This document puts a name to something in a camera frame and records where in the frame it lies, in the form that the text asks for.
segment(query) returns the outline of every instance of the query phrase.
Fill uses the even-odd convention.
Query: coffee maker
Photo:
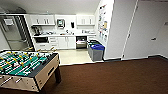
[[[33,31],[35,32],[35,36],[41,35],[41,33],[40,33],[40,28],[39,28],[38,26],[31,26],[31,28],[32,28]]]

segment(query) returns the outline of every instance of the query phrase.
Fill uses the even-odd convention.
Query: countertop
[[[96,34],[88,34],[88,33],[81,33],[81,34],[74,34],[74,35],[46,34],[46,35],[39,35],[39,36],[32,36],[32,37],[73,37],[73,36],[96,36]]]

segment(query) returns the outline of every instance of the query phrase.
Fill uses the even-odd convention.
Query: blue recycling bin
[[[92,61],[102,61],[105,47],[102,44],[90,44],[88,45],[88,54]]]

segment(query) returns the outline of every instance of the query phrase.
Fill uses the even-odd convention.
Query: dishwasher
[[[76,36],[76,49],[87,48],[87,36]]]

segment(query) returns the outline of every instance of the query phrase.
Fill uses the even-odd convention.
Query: ceiling
[[[18,6],[27,13],[75,15],[95,13],[100,0],[0,0],[0,7]]]

